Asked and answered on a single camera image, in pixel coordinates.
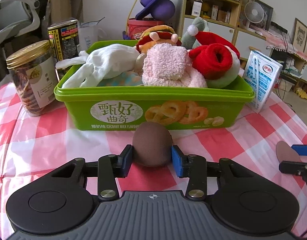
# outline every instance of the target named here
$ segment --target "picture frame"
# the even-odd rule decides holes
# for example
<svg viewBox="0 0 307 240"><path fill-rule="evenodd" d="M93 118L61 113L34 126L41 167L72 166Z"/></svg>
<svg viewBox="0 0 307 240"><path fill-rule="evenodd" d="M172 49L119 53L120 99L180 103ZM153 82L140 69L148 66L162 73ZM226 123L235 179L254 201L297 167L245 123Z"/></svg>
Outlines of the picture frame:
<svg viewBox="0 0 307 240"><path fill-rule="evenodd" d="M298 51L304 52L307 45L307 26L298 18L295 18L295 27L292 38L292 45Z"/></svg>
<svg viewBox="0 0 307 240"><path fill-rule="evenodd" d="M271 24L271 18L272 18L272 14L273 14L273 7L271 7L270 5L264 3L264 2L262 2L260 0L254 0L254 1L261 5L261 7L264 10L265 16L264 16L263 20L260 23L253 24L253 25L257 26L258 28L265 29L266 31L268 31L269 28L270 28L270 24Z"/></svg>

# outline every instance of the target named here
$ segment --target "red bucket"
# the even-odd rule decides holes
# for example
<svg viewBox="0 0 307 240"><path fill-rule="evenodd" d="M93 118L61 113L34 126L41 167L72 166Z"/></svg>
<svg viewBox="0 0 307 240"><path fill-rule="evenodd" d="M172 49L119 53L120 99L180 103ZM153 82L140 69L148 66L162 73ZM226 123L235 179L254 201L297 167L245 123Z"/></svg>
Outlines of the red bucket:
<svg viewBox="0 0 307 240"><path fill-rule="evenodd" d="M128 36L132 39L132 40L138 40L140 39L141 34L154 26L157 25L163 25L164 22L163 21L156 21L152 18L144 18L143 21L137 21L134 18L132 19L128 19Z"/></svg>

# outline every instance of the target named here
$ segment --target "floor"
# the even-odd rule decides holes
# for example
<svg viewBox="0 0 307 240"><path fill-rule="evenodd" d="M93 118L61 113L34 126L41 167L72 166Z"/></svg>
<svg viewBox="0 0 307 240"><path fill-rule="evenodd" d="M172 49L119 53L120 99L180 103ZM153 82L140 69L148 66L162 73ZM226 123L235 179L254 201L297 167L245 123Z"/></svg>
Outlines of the floor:
<svg viewBox="0 0 307 240"><path fill-rule="evenodd" d="M283 98L284 90L279 89L281 98ZM283 101L289 104L290 108L300 117L300 119L307 125L307 100L300 98L293 91L286 92Z"/></svg>

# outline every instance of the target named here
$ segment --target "gray plush toy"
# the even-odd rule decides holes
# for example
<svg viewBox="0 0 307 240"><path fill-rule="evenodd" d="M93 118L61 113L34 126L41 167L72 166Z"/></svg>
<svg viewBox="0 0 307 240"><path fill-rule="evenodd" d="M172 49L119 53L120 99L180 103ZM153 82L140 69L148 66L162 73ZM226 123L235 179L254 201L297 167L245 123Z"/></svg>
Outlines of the gray plush toy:
<svg viewBox="0 0 307 240"><path fill-rule="evenodd" d="M198 28L198 31L209 32L208 22L201 17L197 17L193 20L192 24ZM182 46L186 49L194 49L200 46L195 36L191 36L188 31L181 38Z"/></svg>

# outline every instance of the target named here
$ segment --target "white plush toy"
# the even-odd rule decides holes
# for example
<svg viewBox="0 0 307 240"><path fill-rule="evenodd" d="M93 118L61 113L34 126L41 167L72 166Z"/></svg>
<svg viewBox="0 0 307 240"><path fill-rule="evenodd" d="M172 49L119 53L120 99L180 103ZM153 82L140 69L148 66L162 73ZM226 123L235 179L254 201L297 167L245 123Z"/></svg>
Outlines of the white plush toy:
<svg viewBox="0 0 307 240"><path fill-rule="evenodd" d="M103 79L113 78L122 72L133 70L139 56L140 54L135 48L112 44L96 49L90 55L81 51L79 57L57 62L56 69L83 64L68 78L62 88L96 87Z"/></svg>

